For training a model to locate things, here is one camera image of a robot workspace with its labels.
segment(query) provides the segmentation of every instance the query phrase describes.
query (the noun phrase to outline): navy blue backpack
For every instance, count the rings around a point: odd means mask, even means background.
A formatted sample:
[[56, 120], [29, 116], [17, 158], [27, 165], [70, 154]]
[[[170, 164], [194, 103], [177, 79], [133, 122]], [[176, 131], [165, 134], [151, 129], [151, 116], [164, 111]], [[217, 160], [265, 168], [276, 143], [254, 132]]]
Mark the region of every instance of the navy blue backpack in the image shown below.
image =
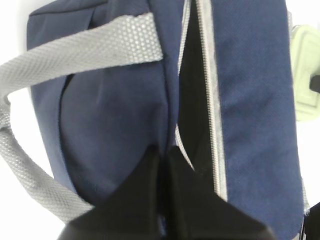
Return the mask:
[[299, 238], [285, 0], [56, 0], [27, 47], [1, 94], [32, 86], [55, 181], [19, 180], [61, 240]]

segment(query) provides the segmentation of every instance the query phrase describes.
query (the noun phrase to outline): silver zipper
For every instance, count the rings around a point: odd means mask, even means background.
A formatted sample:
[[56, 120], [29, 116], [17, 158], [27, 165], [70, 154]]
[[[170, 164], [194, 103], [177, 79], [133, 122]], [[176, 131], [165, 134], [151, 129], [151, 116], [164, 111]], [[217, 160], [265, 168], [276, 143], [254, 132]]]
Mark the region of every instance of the silver zipper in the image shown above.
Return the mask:
[[[181, 21], [181, 41], [180, 41], [180, 50], [179, 50], [179, 58], [178, 58], [178, 75], [180, 75], [182, 58], [184, 56], [184, 50], [185, 50], [186, 38], [187, 38], [187, 32], [188, 32], [188, 25], [189, 25], [189, 19], [190, 19], [190, 9], [191, 9], [191, 1], [185, 0], [184, 5], [183, 5], [183, 15], [182, 15], [182, 21]], [[193, 170], [195, 170], [194, 166], [191, 163], [189, 156], [186, 152], [184, 144], [182, 142], [178, 125], [175, 128], [174, 134], [175, 134], [175, 142], [176, 142], [177, 146], [179, 147], [184, 159], [190, 165], [190, 167]]]
[[211, 0], [196, 0], [209, 116], [212, 176], [215, 193], [227, 201], [227, 179]]

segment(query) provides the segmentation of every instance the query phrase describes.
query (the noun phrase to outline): black plastic part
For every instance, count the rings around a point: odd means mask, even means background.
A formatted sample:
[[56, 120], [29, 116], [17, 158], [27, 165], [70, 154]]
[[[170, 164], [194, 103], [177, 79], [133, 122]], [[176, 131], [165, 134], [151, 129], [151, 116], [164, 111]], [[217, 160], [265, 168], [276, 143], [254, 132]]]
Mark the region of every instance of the black plastic part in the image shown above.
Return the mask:
[[71, 221], [58, 240], [157, 240], [159, 151], [149, 147], [126, 181], [101, 205]]
[[167, 164], [170, 239], [275, 240], [270, 228], [216, 195], [190, 168], [177, 147], [170, 152]]
[[320, 75], [316, 75], [311, 78], [310, 90], [320, 93]]
[[306, 240], [320, 240], [320, 203], [310, 208], [304, 217]]

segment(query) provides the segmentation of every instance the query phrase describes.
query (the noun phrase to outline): white background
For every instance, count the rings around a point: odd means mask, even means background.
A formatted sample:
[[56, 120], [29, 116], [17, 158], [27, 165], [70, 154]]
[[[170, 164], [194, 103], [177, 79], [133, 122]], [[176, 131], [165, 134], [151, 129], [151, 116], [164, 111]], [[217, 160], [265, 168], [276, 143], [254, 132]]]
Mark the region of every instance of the white background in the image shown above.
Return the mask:
[[[0, 0], [0, 64], [26, 49], [28, 14], [53, 0]], [[320, 27], [319, 0], [287, 0], [293, 25]], [[52, 175], [27, 90], [12, 101], [12, 128], [34, 161]], [[297, 123], [301, 173], [311, 206], [320, 202], [320, 118]], [[0, 239], [56, 240], [63, 223], [32, 200], [20, 186], [7, 164], [0, 159]]]

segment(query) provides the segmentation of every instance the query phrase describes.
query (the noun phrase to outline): carry handle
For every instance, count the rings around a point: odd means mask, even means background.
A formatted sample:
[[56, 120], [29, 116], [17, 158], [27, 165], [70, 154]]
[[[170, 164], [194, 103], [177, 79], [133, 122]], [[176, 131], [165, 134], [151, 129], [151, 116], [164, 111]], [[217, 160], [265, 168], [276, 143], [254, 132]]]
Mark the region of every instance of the carry handle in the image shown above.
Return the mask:
[[0, 66], [0, 155], [28, 194], [64, 223], [92, 208], [22, 150], [10, 124], [7, 95], [61, 76], [160, 61], [154, 16], [124, 15], [103, 26], [36, 47]]

